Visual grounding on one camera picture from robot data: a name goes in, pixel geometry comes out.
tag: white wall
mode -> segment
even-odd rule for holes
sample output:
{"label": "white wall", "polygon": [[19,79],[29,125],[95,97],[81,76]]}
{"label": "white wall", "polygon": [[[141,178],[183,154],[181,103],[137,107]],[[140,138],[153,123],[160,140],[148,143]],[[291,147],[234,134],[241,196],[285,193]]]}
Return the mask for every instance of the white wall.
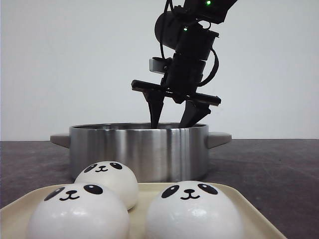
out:
{"label": "white wall", "polygon": [[[164,3],[2,0],[1,139],[149,121],[131,81],[160,83],[148,61],[160,56],[154,25]],[[222,104],[201,122],[234,138],[319,138],[318,9],[318,0],[238,0],[212,27],[220,68],[198,92]],[[160,121],[180,121],[184,105],[164,103]]]}

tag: tray rim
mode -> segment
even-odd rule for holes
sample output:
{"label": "tray rim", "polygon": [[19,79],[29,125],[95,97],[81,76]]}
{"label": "tray rim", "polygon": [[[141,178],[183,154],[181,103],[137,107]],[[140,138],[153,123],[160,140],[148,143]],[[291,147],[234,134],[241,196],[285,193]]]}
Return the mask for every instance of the tray rim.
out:
{"label": "tray rim", "polygon": [[[146,186],[149,186],[149,185],[158,185],[158,186],[169,186],[173,183],[176,183],[176,182],[163,182],[163,183],[138,183],[139,187],[146,187]],[[230,187],[228,185],[225,185],[225,184],[219,184],[219,183],[212,183],[212,182],[205,182],[205,183],[209,183],[209,184],[212,184],[216,187],[226,187],[228,190],[230,191],[233,191],[235,194],[237,194],[237,196],[239,196],[241,198],[241,200],[243,200],[249,207],[251,210],[254,211],[255,214],[257,214],[259,217],[261,217],[267,224],[269,227],[271,227],[272,230],[276,231],[276,233],[278,234],[278,236],[280,236],[282,239],[287,239],[287,237],[285,237],[285,235],[279,231],[261,212],[259,212],[255,207],[254,205],[252,205],[237,189],[233,188],[233,187]],[[56,185],[49,185],[49,186],[45,186],[45,187],[42,187],[42,188],[38,188],[38,189],[35,189],[33,191],[30,191],[28,193],[26,193],[25,195],[23,195],[22,197],[14,200],[13,202],[9,203],[8,205],[4,206],[3,208],[0,209],[0,214],[2,214],[2,212],[4,210],[6,210],[7,208],[10,208],[12,207],[14,204],[18,203],[19,201],[23,200],[25,197],[27,197],[28,195],[30,194],[33,194],[34,192],[37,192],[37,191],[41,191],[43,189],[48,189],[48,188],[52,188],[52,187],[62,187],[62,186],[65,186],[65,185],[69,185],[69,184],[56,184]]]}

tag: pot rim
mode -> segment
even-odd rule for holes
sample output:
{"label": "pot rim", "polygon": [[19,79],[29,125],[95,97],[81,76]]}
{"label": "pot rim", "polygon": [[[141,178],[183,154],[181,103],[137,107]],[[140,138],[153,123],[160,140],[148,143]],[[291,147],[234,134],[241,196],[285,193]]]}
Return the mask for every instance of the pot rim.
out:
{"label": "pot rim", "polygon": [[96,123],[96,124],[81,124],[81,125],[74,125],[71,126],[70,129],[85,129],[85,130],[105,130],[105,131],[111,131],[111,130],[125,130],[125,131],[166,131],[166,130],[183,130],[183,129],[197,129],[202,127],[208,127],[207,124],[197,123],[192,127],[188,128],[178,128],[179,123],[177,122],[161,122],[159,125],[176,125],[177,127],[174,128],[92,128],[92,127],[99,127],[99,126],[121,126],[121,125],[149,125],[151,127],[150,122],[126,122],[126,123]]}

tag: black eye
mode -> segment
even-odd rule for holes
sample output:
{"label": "black eye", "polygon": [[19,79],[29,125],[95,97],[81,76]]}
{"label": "black eye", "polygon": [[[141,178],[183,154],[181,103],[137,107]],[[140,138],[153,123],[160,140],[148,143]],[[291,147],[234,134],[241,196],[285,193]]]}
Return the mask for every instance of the black eye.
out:
{"label": "black eye", "polygon": [[179,189],[178,185],[174,185],[171,186],[169,188],[167,188],[161,195],[162,198],[168,198],[169,196],[173,195],[174,193],[176,193]]}
{"label": "black eye", "polygon": [[53,191],[52,193],[50,193],[48,196],[46,196],[46,198],[44,199],[44,201],[48,201],[49,199],[53,198],[54,196],[58,195],[60,192],[63,191],[63,189],[65,189],[65,187],[59,188],[55,191]]}
{"label": "black eye", "polygon": [[116,169],[122,169],[123,167],[118,164],[118,163],[110,163],[110,165],[113,167],[113,168],[116,168]]}
{"label": "black eye", "polygon": [[87,167],[87,168],[84,170],[84,172],[87,173],[87,172],[91,171],[91,170],[92,170],[93,168],[95,168],[97,165],[98,165],[97,163],[92,164],[91,166]]}
{"label": "black eye", "polygon": [[218,194],[216,189],[214,189],[212,186],[209,186],[207,184],[200,183],[200,184],[198,184],[198,187],[201,190],[205,191],[206,193],[214,194],[214,195]]}
{"label": "black eye", "polygon": [[85,191],[92,193],[92,194],[102,194],[103,193],[103,189],[97,185],[85,185],[83,187],[85,189]]}

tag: pot handle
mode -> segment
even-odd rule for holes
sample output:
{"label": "pot handle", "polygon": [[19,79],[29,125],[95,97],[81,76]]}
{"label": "pot handle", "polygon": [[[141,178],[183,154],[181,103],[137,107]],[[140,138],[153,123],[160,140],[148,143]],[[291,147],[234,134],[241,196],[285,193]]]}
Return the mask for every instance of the pot handle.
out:
{"label": "pot handle", "polygon": [[228,133],[209,132],[207,137],[207,148],[215,148],[217,146],[229,143],[231,138],[231,134]]}
{"label": "pot handle", "polygon": [[68,133],[54,134],[50,136],[50,141],[62,147],[70,147],[70,136]]}

